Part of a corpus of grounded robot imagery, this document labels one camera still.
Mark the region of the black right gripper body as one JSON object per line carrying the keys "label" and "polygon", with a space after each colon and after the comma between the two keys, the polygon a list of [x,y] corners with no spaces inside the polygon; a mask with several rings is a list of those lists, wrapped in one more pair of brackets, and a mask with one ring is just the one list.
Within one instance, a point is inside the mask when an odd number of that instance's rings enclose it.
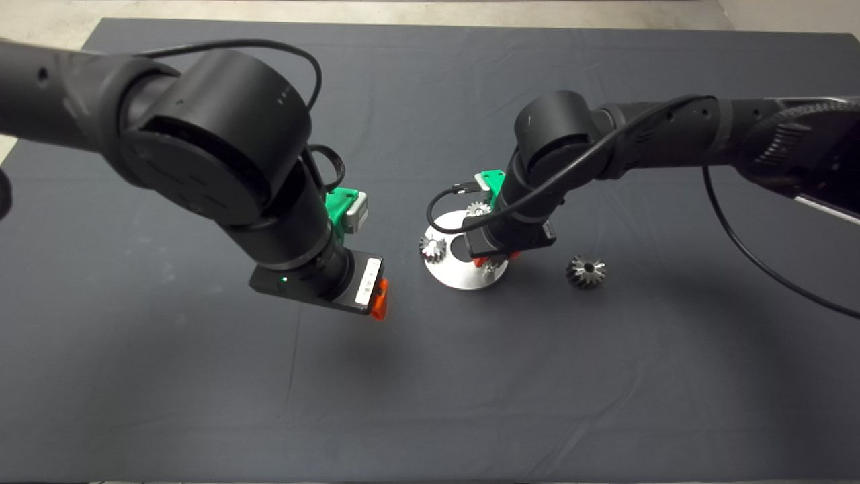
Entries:
{"label": "black right gripper body", "polygon": [[523,251],[537,250],[555,244],[556,231],[549,220],[543,223],[522,223],[512,216],[471,216],[463,219],[467,229],[485,219],[489,222],[463,233],[470,257],[480,259],[509,259]]}

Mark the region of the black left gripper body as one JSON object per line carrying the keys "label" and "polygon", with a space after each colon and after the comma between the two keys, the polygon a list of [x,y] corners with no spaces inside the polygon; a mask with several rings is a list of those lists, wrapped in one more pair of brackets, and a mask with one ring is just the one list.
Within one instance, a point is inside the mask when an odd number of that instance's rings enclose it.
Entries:
{"label": "black left gripper body", "polygon": [[249,286],[261,294],[370,316],[379,278],[384,278],[383,257],[350,250],[331,238],[316,257],[297,268],[257,266]]}

